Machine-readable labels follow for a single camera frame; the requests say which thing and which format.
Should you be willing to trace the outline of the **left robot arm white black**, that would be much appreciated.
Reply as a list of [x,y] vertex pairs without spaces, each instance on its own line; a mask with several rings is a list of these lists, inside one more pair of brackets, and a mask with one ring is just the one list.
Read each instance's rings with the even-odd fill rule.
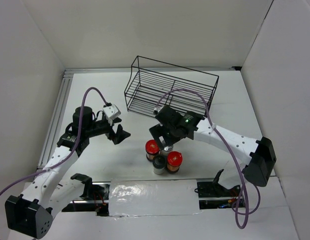
[[116,105],[107,103],[101,110],[102,118],[94,119],[91,107],[75,109],[72,122],[59,138],[57,147],[42,171],[18,196],[9,196],[5,202],[5,214],[9,229],[35,239],[42,239],[53,220],[72,200],[87,200],[94,193],[91,177],[76,173],[66,181],[63,177],[80,158],[90,143],[90,138],[105,135],[115,145],[130,137],[123,130]]

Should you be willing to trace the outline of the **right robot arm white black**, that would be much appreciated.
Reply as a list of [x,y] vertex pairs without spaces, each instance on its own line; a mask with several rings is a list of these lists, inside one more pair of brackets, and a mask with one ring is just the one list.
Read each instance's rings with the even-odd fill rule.
[[235,156],[244,164],[243,177],[257,187],[266,187],[277,161],[272,141],[267,137],[254,139],[237,134],[209,122],[193,111],[180,114],[168,105],[153,111],[159,122],[149,132],[160,150],[182,139],[207,143]]

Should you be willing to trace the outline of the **silver lid white bottle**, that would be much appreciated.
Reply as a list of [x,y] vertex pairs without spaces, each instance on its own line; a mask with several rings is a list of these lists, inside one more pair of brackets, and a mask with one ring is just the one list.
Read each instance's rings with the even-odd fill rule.
[[169,153],[171,153],[174,149],[173,145],[168,145],[166,147],[164,147],[161,151],[160,151],[160,155],[167,157],[169,155]]

